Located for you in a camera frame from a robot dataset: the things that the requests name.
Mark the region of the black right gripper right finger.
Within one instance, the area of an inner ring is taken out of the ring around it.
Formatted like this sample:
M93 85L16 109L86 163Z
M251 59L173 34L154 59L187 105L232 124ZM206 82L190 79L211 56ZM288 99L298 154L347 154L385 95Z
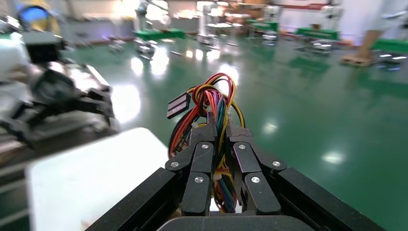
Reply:
M226 163L242 211L254 211L256 215L279 214L281 205L269 181L287 168L286 163L263 151L251 130L234 125L230 116L226 138Z

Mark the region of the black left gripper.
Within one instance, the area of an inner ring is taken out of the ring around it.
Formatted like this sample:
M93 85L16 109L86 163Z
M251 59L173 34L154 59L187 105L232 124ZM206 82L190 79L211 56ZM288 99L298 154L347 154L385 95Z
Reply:
M91 65L50 62L30 66L30 129L49 124L52 118L85 113L75 126L100 132L115 127L112 88Z

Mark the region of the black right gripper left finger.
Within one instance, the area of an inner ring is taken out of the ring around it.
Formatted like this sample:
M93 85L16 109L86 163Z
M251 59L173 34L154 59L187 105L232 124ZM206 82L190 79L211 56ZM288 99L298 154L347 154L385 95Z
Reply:
M216 137L215 118L210 112L207 125L193 129L187 148L165 164L165 169L176 174L176 203L183 216L209 215Z

